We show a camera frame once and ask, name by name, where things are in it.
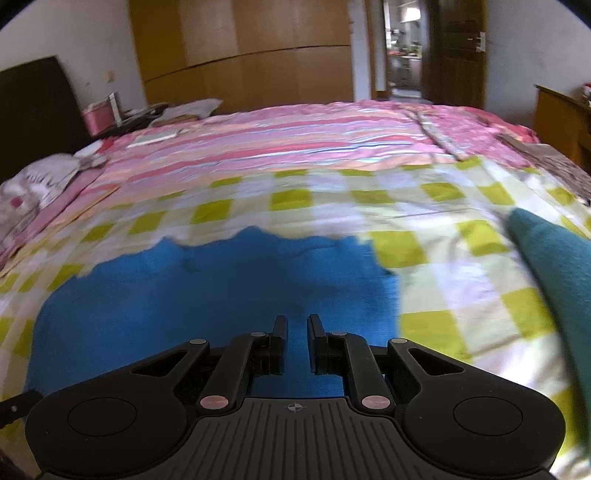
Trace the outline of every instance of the folded cloth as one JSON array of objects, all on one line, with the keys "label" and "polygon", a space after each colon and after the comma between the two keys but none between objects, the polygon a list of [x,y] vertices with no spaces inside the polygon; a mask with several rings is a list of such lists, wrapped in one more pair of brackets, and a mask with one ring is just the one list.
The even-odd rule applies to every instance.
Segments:
[{"label": "folded cloth", "polygon": [[507,227],[569,347],[591,432],[591,242],[522,209],[511,213]]},{"label": "folded cloth", "polygon": [[165,121],[185,115],[195,116],[203,120],[210,116],[222,103],[223,101],[218,98],[206,98],[205,100],[195,100],[194,102],[185,103],[179,106],[171,106],[162,112],[162,115],[154,120],[150,126],[154,127],[162,125]]},{"label": "folded cloth", "polygon": [[336,376],[310,373],[306,319],[386,345],[396,336],[397,278],[354,238],[284,239],[250,227],[230,240],[155,247],[71,278],[44,303],[33,334],[27,388],[43,394],[192,338],[227,345],[241,333],[289,321],[287,371],[255,380],[253,395],[342,395]]}]

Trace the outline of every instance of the wardrobe door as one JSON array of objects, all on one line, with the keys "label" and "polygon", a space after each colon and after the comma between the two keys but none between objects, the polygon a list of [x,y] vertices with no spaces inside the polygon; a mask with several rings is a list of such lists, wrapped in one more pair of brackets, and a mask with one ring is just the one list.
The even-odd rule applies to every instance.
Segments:
[{"label": "wardrobe door", "polygon": [[298,103],[296,51],[254,53],[242,57],[249,110]]},{"label": "wardrobe door", "polygon": [[145,82],[187,66],[178,0],[129,0],[129,16]]},{"label": "wardrobe door", "polygon": [[207,98],[203,75],[185,69],[145,82],[148,103],[171,102],[176,105]]},{"label": "wardrobe door", "polygon": [[296,65],[301,103],[353,101],[350,47],[299,48]]},{"label": "wardrobe door", "polygon": [[232,0],[179,1],[188,65],[238,55]]},{"label": "wardrobe door", "polygon": [[240,57],[206,63],[195,69],[202,75],[206,94],[202,98],[219,98],[223,103],[216,113],[232,113],[246,110],[246,98],[242,81]]},{"label": "wardrobe door", "polygon": [[347,0],[294,0],[297,46],[350,45]]},{"label": "wardrobe door", "polygon": [[233,0],[241,54],[296,46],[290,0]]}]

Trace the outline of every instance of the bed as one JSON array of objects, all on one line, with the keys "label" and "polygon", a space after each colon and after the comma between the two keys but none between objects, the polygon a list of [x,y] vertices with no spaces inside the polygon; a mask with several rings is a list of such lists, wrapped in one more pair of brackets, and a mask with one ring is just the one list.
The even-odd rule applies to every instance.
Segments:
[{"label": "bed", "polygon": [[[252,225],[287,238],[353,235],[400,280],[401,335],[550,397],[567,422],[553,473],[591,476],[565,347],[504,227],[521,207],[591,238],[589,211],[568,188],[497,139],[535,133],[474,109],[370,101],[174,128],[151,145],[128,148],[146,131],[115,139],[98,178],[4,265],[3,399],[22,391],[41,305],[73,275],[165,236],[202,245]],[[23,422],[0,432],[0,448],[35,474]]]}]

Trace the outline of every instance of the wooden desk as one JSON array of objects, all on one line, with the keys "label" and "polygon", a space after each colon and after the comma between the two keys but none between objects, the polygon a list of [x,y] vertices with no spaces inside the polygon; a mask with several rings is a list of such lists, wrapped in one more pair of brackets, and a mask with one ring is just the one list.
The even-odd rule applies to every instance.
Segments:
[{"label": "wooden desk", "polygon": [[591,108],[562,93],[535,87],[538,107],[534,130],[538,137],[591,173]]}]

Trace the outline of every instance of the teal cloth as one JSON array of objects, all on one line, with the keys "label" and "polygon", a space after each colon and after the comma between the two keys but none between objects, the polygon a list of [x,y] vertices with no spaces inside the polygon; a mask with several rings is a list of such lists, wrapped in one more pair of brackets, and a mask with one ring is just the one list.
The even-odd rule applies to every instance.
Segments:
[{"label": "teal cloth", "polygon": [[591,242],[522,209],[511,213],[507,227],[569,347],[591,432]]}]

